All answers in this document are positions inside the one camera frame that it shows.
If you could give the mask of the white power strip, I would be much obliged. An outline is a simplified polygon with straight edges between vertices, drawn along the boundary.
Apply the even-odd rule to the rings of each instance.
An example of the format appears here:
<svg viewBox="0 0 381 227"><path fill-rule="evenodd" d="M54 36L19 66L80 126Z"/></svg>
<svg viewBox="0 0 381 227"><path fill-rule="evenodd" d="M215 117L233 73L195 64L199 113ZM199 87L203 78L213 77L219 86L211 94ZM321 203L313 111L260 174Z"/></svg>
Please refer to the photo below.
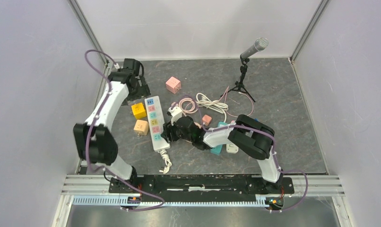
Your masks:
<svg viewBox="0 0 381 227"><path fill-rule="evenodd" d="M163 149L170 148L170 144L161 136L164 132L163 125L165 120L159 96L146 98L145 106L153 150L155 152L160 152Z"/></svg>

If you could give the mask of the small pink plug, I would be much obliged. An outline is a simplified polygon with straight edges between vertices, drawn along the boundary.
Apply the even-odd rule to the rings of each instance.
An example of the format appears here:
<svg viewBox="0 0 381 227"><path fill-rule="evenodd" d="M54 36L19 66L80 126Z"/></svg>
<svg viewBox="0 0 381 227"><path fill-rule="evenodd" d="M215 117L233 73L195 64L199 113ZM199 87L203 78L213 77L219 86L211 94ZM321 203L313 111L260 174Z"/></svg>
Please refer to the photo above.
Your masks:
<svg viewBox="0 0 381 227"><path fill-rule="evenodd" d="M202 123L203 123L203 125L205 125L205 126L208 126L208 125L211 123L211 121L212 121L212 117L209 116L209 115L207 115L207 114L205 114L205 115L202 117Z"/></svg>

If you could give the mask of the yellow cube plug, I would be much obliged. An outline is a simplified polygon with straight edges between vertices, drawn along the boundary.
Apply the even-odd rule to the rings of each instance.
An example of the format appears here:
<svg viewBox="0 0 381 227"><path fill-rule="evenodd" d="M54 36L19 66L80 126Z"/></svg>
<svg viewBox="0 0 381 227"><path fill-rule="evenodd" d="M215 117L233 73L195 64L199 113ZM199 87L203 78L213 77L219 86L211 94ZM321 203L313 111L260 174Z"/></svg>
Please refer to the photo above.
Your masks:
<svg viewBox="0 0 381 227"><path fill-rule="evenodd" d="M147 117L147 112L142 103L136 103L132 105L131 110L132 110L133 116L137 120Z"/></svg>

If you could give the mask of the orange cube plug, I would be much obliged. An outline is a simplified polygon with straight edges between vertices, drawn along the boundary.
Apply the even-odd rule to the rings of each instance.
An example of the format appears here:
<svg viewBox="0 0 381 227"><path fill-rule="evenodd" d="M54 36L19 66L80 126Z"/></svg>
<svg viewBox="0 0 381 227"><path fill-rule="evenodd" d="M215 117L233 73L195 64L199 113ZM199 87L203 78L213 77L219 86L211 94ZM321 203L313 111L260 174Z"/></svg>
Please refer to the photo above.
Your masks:
<svg viewBox="0 0 381 227"><path fill-rule="evenodd" d="M140 119L136 120L133 130L138 136L146 136L149 131L148 121L140 120Z"/></svg>

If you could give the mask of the pink cube plug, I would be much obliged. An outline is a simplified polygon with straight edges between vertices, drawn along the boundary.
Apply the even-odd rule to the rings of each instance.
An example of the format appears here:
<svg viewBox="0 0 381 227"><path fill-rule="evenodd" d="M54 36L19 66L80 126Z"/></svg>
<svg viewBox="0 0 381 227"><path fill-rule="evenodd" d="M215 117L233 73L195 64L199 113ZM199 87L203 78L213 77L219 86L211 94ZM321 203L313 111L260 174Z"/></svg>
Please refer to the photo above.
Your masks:
<svg viewBox="0 0 381 227"><path fill-rule="evenodd" d="M173 94L176 94L181 89L181 82L175 77L170 77L165 85L166 89Z"/></svg>

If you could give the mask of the teal power strip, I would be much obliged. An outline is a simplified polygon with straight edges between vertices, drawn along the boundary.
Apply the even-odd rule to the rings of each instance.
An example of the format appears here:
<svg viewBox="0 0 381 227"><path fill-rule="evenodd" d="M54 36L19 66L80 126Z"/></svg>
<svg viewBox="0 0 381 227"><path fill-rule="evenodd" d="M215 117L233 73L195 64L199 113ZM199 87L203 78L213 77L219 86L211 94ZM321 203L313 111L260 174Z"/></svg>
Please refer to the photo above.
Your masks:
<svg viewBox="0 0 381 227"><path fill-rule="evenodd" d="M221 127L221 126L225 126L225 125L227 125L227 123L225 123L225 122L219 122L217 126ZM210 149L210 153L215 154L215 155L220 155L222 147L223 147L223 144L218 145L218 146Z"/></svg>

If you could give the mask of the white plug adapter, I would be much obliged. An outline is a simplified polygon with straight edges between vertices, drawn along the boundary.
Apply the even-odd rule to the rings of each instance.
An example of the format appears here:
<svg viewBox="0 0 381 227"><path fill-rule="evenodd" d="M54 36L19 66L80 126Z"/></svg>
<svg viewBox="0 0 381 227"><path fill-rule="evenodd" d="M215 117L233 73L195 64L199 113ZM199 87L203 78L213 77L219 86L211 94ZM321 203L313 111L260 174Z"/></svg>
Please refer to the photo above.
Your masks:
<svg viewBox="0 0 381 227"><path fill-rule="evenodd" d="M233 143L226 144L225 150L227 153L236 154L239 151L239 147Z"/></svg>

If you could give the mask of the round pink socket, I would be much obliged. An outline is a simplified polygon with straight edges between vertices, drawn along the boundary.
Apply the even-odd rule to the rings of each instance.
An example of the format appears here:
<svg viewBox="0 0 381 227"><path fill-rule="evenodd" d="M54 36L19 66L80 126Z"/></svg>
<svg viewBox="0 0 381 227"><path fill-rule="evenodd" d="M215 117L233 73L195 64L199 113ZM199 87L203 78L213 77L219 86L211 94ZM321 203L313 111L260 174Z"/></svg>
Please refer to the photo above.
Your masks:
<svg viewBox="0 0 381 227"><path fill-rule="evenodd" d="M202 127L199 123L194 122L189 126L185 126L182 133L182 138L188 142L197 142L201 136Z"/></svg>

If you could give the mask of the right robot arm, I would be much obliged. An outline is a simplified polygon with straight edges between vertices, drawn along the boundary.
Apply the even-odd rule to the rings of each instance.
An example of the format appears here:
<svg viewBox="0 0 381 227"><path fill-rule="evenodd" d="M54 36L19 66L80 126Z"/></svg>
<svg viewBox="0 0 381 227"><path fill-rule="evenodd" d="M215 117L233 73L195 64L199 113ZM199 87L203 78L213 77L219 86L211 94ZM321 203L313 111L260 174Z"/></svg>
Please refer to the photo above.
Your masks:
<svg viewBox="0 0 381 227"><path fill-rule="evenodd" d="M182 116L174 122L165 123L161 137L168 143L186 140L200 150L234 144L257 160L264 179L264 189L269 193L275 193L282 187L282 181L281 173L271 156L275 143L274 135L272 128L241 114L235 122L217 128L199 127L190 116Z"/></svg>

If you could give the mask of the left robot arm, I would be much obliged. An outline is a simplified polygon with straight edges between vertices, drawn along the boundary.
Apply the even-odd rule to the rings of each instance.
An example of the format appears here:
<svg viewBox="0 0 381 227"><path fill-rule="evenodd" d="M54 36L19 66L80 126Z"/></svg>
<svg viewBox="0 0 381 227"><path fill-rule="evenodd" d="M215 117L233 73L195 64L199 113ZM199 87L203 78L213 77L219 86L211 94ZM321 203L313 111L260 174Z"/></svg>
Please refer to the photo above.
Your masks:
<svg viewBox="0 0 381 227"><path fill-rule="evenodd" d="M144 78L144 66L136 59L126 58L116 71L104 76L105 89L101 99L84 123L73 127L78 156L85 160L93 172L102 169L112 175L126 192L139 186L135 167L126 163L118 154L118 144L111 129L122 104L150 94Z"/></svg>

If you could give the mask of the black tripod stand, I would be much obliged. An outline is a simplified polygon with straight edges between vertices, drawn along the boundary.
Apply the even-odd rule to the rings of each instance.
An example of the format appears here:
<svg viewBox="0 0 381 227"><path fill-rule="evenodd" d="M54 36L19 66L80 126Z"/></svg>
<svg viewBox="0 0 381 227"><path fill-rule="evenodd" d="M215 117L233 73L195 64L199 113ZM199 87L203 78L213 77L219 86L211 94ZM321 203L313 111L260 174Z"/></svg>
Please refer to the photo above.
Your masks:
<svg viewBox="0 0 381 227"><path fill-rule="evenodd" d="M246 95L248 98L251 99L251 101L253 103L256 102L256 100L252 97L252 95L248 92L248 90L245 88L245 85L244 85L244 79L245 79L245 76L246 76L246 73L248 71L248 63L250 61L249 58L242 58L240 57L240 60L241 60L241 67L240 67L240 80L239 81L236 81L235 84L234 84L234 87L231 88L231 89L228 89L228 91L226 91L224 94L222 94L221 96L224 96L225 94L227 94L228 92L231 92L231 91L234 91L234 92L237 92L237 93L240 93L240 94L243 94L243 95Z"/></svg>

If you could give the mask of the grey microphone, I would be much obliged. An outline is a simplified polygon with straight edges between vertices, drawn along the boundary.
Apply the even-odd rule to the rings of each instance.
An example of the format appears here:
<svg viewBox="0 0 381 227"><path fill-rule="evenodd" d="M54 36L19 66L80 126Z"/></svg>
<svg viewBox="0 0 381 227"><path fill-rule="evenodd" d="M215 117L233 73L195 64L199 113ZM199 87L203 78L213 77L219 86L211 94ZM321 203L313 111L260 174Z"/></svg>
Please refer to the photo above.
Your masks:
<svg viewBox="0 0 381 227"><path fill-rule="evenodd" d="M256 39L254 44L250 46L246 51L244 51L241 55L241 59L247 59L250 58L252 55L256 54L257 52L264 51L269 45L269 41L267 38L261 37Z"/></svg>

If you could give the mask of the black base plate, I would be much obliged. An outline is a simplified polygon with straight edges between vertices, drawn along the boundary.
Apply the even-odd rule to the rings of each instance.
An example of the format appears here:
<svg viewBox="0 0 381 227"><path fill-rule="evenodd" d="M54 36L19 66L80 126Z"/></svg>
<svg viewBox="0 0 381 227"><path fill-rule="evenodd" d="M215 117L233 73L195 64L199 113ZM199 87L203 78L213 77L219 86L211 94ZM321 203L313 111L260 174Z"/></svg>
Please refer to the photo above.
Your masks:
<svg viewBox="0 0 381 227"><path fill-rule="evenodd" d="M130 184L141 190L141 202L247 202L255 195L293 194L290 177L270 183L260 175L143 175Z"/></svg>

